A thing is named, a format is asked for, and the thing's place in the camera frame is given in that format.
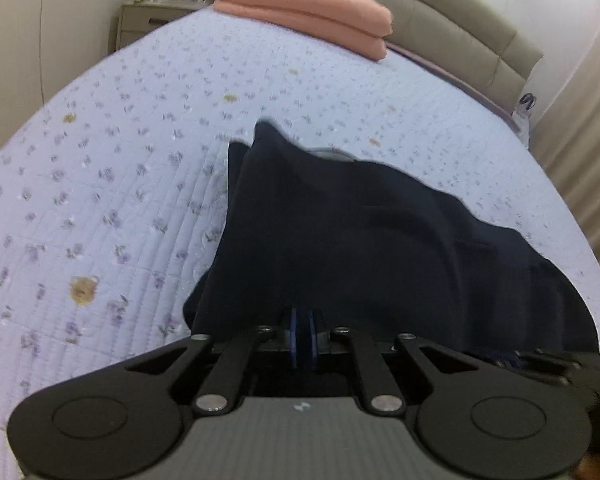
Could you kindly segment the navy hoodie with white stripes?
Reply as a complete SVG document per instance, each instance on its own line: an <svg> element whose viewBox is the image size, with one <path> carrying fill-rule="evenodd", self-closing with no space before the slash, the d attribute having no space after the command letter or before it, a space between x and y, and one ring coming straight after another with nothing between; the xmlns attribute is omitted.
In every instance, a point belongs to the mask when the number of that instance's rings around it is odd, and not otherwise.
<svg viewBox="0 0 600 480"><path fill-rule="evenodd" d="M377 162L317 157L265 120L251 144L230 144L227 167L225 226L183 308L194 332L311 320L456 351L600 348L568 278L452 195Z"/></svg>

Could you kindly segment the floral quilted bed cover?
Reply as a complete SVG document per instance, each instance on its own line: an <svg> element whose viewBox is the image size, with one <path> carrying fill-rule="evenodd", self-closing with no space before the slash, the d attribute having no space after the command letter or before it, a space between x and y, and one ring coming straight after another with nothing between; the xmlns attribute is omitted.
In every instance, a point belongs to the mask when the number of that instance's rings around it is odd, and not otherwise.
<svg viewBox="0 0 600 480"><path fill-rule="evenodd" d="M226 154L271 118L458 197L564 272L600 336L600 266L507 122L408 58L372 62L271 24L202 10L105 58L0 151L0 479L29 393L185 335L210 266Z"/></svg>

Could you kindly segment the beige curtain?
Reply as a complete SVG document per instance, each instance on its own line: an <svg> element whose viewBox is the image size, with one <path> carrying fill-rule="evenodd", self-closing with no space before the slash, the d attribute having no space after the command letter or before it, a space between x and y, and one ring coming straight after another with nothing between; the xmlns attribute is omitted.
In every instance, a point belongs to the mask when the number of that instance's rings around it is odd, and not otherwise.
<svg viewBox="0 0 600 480"><path fill-rule="evenodd" d="M600 33L535 125L531 151L600 264Z"/></svg>

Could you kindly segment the white shopping bag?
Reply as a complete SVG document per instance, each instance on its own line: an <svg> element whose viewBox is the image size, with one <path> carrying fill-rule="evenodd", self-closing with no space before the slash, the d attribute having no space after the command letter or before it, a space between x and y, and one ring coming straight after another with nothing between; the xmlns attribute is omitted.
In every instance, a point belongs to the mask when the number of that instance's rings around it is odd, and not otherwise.
<svg viewBox="0 0 600 480"><path fill-rule="evenodd" d="M524 93L519 98L515 109L512 113L512 118L515 124L517 125L519 130L524 134L529 134L530 132L530 118L535 104L536 96L531 92Z"/></svg>

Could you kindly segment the pink folded blanket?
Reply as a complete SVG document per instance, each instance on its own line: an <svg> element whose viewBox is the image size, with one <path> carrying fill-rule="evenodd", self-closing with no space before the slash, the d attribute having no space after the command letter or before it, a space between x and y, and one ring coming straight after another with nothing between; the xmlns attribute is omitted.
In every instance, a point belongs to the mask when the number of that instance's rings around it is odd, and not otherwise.
<svg viewBox="0 0 600 480"><path fill-rule="evenodd" d="M392 13L376 0L215 0L215 10L283 26L380 61Z"/></svg>

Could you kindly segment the beige padded headboard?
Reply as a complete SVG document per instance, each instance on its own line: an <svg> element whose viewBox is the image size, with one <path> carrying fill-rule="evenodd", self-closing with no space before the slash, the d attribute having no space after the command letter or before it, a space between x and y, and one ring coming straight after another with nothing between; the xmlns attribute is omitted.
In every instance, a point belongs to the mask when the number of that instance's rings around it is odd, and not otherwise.
<svg viewBox="0 0 600 480"><path fill-rule="evenodd" d="M376 0L393 15L390 44L514 110L542 51L484 0Z"/></svg>

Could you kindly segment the beige nightstand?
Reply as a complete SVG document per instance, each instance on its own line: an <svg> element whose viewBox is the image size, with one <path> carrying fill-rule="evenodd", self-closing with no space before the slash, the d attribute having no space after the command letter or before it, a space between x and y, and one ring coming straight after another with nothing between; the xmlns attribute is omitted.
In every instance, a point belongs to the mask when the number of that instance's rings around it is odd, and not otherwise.
<svg viewBox="0 0 600 480"><path fill-rule="evenodd" d="M208 3L198 0L125 2L111 20L108 53L113 54L155 29L207 6Z"/></svg>

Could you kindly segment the white wardrobe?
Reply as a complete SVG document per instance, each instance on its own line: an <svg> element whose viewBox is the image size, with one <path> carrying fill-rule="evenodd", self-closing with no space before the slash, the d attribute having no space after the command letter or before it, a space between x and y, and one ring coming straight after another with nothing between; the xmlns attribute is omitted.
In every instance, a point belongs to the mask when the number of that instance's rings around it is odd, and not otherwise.
<svg viewBox="0 0 600 480"><path fill-rule="evenodd" d="M48 100L114 50L128 0L0 0L0 148Z"/></svg>

